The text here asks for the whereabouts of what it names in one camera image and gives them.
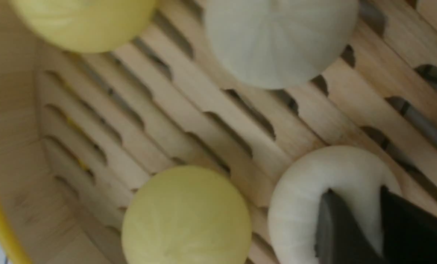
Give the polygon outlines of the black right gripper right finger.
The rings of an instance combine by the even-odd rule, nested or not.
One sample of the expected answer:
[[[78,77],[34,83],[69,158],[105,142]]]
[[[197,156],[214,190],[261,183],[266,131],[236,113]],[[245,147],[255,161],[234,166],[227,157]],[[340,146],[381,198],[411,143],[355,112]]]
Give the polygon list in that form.
[[[381,187],[383,255],[388,264],[437,264],[437,217]]]

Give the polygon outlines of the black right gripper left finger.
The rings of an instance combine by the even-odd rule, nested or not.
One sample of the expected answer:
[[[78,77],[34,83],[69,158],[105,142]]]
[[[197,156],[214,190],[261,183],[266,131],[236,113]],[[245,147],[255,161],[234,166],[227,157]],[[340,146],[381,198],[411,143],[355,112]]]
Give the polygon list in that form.
[[[329,189],[319,201],[315,234],[319,264],[385,264],[361,231],[348,205]]]

